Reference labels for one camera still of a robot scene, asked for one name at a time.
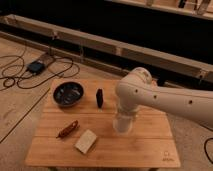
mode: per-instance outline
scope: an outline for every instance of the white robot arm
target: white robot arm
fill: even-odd
[[[157,87],[144,68],[136,68],[116,86],[117,110],[113,126],[118,132],[131,129],[140,105],[182,116],[213,128],[213,92]]]

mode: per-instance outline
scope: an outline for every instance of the concrete floor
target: concrete floor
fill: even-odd
[[[8,54],[21,54],[23,45],[0,38],[0,56]],[[42,54],[41,51],[28,48],[24,58],[27,63]],[[0,59],[0,66],[7,62]],[[75,78],[120,78],[88,66],[79,64],[81,72]],[[48,72],[42,74],[37,81],[48,76]],[[36,100],[48,89],[50,80],[45,85],[34,90],[20,90],[16,87],[0,92],[0,138],[18,122],[18,120],[32,107]],[[37,106],[20,122],[13,132],[0,144],[0,170],[1,171],[46,171],[47,168],[28,167],[24,160],[33,138],[36,125],[42,113],[44,104],[42,99]],[[203,150],[205,139],[213,137],[213,133],[188,120],[168,114],[171,129],[177,145],[181,160],[180,169],[159,169],[159,171],[212,171],[211,165]],[[213,142],[209,143],[209,153],[213,157]],[[109,169],[73,169],[59,168],[59,170],[109,170]],[[145,171],[147,169],[110,169],[119,171]]]

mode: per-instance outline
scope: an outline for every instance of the wooden tabletop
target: wooden tabletop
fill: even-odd
[[[52,92],[62,82],[75,81],[84,88],[79,103],[71,108],[59,108]],[[115,85],[117,80],[53,81],[43,114],[26,158],[29,166],[66,167],[180,167],[176,146],[164,112],[142,106],[128,134],[114,131],[116,113]],[[97,89],[103,89],[104,104],[96,104]],[[78,120],[80,128],[64,140],[56,139],[59,131]],[[74,144],[84,131],[90,129],[98,140],[86,155]]]

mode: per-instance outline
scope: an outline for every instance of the beige block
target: beige block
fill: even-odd
[[[86,154],[96,139],[97,136],[92,131],[86,130],[75,144],[75,147]]]

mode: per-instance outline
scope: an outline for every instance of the black wall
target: black wall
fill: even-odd
[[[0,0],[0,10],[213,64],[213,21],[101,0]]]

